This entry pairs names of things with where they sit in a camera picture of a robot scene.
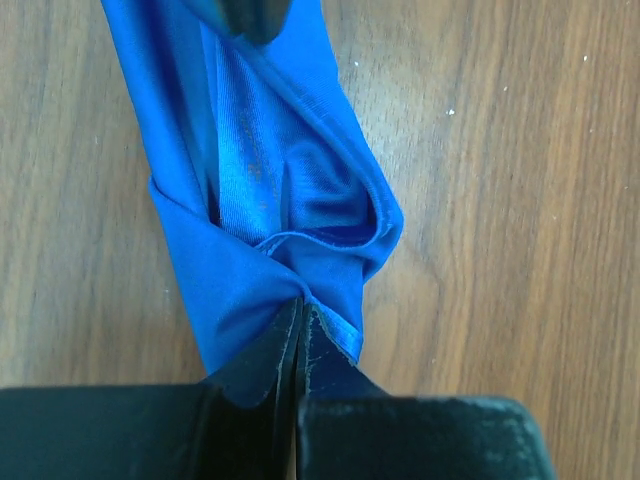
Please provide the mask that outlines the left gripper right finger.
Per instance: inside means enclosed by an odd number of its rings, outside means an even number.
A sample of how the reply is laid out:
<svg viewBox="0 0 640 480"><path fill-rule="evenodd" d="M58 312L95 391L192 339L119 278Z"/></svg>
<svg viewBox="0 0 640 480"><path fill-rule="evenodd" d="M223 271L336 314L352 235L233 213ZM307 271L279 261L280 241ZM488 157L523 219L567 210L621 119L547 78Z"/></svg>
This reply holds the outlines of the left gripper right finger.
<svg viewBox="0 0 640 480"><path fill-rule="evenodd" d="M553 479L529 411L503 397L393 396L334 343L315 306L298 343L300 479Z"/></svg>

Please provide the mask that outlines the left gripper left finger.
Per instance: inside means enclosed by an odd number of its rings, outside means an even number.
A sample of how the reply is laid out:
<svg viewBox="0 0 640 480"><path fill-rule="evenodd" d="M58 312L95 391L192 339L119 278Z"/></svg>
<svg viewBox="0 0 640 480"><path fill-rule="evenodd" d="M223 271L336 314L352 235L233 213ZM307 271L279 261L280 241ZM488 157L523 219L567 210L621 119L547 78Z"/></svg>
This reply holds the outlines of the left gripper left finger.
<svg viewBox="0 0 640 480"><path fill-rule="evenodd" d="M5 479L282 479L303 304L194 384L5 388Z"/></svg>

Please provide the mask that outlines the blue cloth napkin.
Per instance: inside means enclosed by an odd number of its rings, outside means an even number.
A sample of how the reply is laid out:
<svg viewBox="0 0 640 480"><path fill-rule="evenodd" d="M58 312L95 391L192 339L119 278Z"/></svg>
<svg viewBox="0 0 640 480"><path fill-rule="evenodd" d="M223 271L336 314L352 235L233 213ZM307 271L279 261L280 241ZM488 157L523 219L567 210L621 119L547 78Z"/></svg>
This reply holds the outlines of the blue cloth napkin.
<svg viewBox="0 0 640 480"><path fill-rule="evenodd" d="M321 4L294 2L263 46L184 1L103 9L206 370L296 298L357 360L364 285L403 217L341 88Z"/></svg>

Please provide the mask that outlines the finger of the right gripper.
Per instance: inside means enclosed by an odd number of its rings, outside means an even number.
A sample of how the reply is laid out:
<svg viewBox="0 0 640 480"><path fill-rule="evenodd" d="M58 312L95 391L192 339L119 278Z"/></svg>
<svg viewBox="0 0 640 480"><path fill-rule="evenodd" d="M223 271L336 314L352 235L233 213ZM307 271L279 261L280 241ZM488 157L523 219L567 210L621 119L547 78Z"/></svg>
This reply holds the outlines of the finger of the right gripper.
<svg viewBox="0 0 640 480"><path fill-rule="evenodd" d="M199 2L199 11L225 33L265 45L282 31L291 5L291 0L207 0Z"/></svg>

